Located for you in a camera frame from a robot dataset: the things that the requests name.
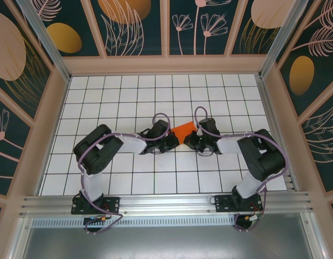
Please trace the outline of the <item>aluminium side frame bar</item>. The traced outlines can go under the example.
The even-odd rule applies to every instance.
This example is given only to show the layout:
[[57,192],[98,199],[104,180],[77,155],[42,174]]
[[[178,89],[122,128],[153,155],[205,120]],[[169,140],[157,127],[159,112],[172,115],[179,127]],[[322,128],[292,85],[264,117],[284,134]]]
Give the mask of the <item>aluminium side frame bar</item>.
[[30,217],[18,219],[6,259],[23,259],[32,221]]
[[301,213],[301,219],[313,259],[329,259],[319,225],[314,213]]

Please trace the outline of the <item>single flower wall panel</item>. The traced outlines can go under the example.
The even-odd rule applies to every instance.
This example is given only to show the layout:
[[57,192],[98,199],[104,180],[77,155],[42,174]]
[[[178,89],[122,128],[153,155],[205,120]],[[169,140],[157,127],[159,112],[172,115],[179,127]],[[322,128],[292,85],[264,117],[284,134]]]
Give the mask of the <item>single flower wall panel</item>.
[[0,195],[7,195],[30,127],[0,101]]

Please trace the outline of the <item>aluminium table side rail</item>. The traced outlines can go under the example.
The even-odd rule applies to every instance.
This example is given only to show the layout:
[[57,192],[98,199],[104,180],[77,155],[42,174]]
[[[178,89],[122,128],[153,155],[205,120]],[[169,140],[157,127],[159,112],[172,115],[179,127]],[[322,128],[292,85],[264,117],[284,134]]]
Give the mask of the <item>aluminium table side rail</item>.
[[283,148],[286,153],[289,169],[284,174],[284,178],[290,178],[290,180],[286,180],[287,191],[292,190],[298,192],[300,190],[299,184],[294,174],[293,166],[290,161],[288,155],[288,149],[285,145],[284,137],[281,132],[280,124],[272,104],[272,99],[268,93],[268,89],[266,87],[265,81],[260,78],[259,75],[255,75],[256,83],[259,89],[259,93],[261,95],[261,100],[263,103],[263,107],[266,110],[267,121],[271,129],[272,137],[277,141],[277,143]]

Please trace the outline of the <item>orange circle leaves wall panel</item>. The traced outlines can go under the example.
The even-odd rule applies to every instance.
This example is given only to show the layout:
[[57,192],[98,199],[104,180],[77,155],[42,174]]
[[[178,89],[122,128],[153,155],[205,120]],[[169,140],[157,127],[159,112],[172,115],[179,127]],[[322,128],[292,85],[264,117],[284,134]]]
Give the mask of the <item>orange circle leaves wall panel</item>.
[[90,0],[107,56],[162,54],[160,0]]

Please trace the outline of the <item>pink leaf outline wall panel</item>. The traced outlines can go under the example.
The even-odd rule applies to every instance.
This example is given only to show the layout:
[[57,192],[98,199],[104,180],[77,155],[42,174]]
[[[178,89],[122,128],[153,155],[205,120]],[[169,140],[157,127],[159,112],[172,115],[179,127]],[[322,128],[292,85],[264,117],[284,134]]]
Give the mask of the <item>pink leaf outline wall panel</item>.
[[333,96],[302,123],[302,129],[326,192],[333,190]]

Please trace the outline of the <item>large pink oval wall panel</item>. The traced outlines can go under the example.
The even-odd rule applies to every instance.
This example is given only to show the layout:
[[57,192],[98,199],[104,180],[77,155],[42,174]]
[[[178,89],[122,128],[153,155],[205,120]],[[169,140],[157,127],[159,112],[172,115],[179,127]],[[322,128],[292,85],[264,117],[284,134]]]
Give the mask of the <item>large pink oval wall panel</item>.
[[0,89],[34,118],[50,69],[4,0],[0,0]]

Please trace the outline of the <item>grey metal shelf plate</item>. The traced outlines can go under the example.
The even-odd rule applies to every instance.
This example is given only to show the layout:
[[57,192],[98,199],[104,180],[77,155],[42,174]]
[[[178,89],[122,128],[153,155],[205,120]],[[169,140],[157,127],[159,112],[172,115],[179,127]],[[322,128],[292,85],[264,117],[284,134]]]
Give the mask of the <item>grey metal shelf plate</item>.
[[33,229],[23,259],[313,259],[300,231],[239,233],[221,227]]

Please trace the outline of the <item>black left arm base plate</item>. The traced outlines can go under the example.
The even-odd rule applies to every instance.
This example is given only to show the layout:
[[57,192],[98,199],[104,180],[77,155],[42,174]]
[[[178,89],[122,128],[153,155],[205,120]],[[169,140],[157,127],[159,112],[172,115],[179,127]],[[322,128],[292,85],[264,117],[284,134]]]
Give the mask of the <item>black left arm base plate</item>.
[[[120,198],[119,197],[99,197],[97,200],[93,201],[93,203],[105,210],[106,212],[118,213]],[[83,196],[77,196],[72,199],[72,207],[71,207],[72,215],[98,215],[103,214],[102,211],[94,208]]]

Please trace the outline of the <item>small black circuit board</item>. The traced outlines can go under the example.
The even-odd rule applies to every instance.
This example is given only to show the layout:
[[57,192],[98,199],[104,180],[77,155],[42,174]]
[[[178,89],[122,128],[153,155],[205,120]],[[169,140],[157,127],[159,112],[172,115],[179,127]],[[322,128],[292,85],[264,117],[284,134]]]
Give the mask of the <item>small black circuit board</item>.
[[91,217],[86,217],[86,218],[84,218],[83,225],[86,225],[86,224],[95,224],[96,222],[101,222],[99,220],[101,217],[106,217],[106,216],[91,216]]

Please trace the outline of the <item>yellow oval feather wall panel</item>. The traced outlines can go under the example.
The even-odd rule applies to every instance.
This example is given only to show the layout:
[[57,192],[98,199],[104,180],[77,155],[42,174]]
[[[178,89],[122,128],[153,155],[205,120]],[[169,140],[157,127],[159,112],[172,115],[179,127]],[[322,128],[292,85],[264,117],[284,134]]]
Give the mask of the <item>yellow oval feather wall panel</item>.
[[333,0],[320,0],[280,67],[290,103],[299,117],[333,83]]

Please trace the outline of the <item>aluminium corner post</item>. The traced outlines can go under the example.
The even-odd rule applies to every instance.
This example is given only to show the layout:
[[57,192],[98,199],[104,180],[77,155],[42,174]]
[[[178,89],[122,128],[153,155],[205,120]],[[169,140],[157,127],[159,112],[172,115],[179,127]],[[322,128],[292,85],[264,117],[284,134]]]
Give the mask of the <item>aluminium corner post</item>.
[[68,83],[70,81],[71,74],[69,73],[66,64],[63,61],[63,58],[59,50],[56,48],[53,40],[51,39],[45,25],[38,17],[38,14],[36,13],[32,3],[30,2],[30,0],[16,0],[16,2],[19,5],[20,9],[26,15],[26,18],[31,24],[34,32],[40,38],[42,45],[45,47],[47,53],[53,60],[61,76]]
[[304,10],[308,4],[309,0],[295,0],[285,21],[280,27],[267,55],[264,59],[260,70],[259,79],[264,80],[271,70],[274,62],[276,61],[278,55],[280,54],[282,48],[286,44],[288,38],[292,34],[292,31],[296,27],[298,20],[304,13]]

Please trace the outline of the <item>pink flowers wall panel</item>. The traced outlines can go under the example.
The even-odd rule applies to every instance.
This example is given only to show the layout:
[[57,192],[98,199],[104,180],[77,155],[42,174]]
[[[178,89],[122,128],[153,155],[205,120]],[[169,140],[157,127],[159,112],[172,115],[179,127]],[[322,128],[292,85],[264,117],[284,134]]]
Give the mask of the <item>pink flowers wall panel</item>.
[[247,0],[170,0],[169,55],[226,53],[229,38]]

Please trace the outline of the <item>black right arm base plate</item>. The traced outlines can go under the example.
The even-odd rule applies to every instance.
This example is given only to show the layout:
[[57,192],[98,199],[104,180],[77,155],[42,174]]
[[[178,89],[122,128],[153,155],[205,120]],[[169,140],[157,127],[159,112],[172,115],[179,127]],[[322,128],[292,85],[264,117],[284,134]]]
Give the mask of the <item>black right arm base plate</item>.
[[216,212],[234,213],[234,212],[254,212],[262,211],[263,205],[261,196],[255,194],[247,199],[234,195],[216,195],[214,197]]

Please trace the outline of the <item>long aluminium mounting rail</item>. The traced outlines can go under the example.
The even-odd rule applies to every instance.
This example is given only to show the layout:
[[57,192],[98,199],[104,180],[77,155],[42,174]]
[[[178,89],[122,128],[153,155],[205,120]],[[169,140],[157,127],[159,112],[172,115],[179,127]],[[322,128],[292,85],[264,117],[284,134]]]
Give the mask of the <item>long aluminium mounting rail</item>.
[[[213,215],[213,194],[122,195],[119,213],[124,216]],[[26,196],[18,210],[25,217],[63,217],[71,214],[73,196]],[[267,192],[266,213],[310,213],[307,192]]]

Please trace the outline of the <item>pink circle wall panel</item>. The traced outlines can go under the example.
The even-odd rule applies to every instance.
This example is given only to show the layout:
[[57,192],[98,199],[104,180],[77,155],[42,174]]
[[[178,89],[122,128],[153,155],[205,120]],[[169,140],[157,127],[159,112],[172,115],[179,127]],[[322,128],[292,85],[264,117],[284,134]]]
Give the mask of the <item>pink circle wall panel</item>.
[[232,54],[267,54],[295,0],[248,0]]

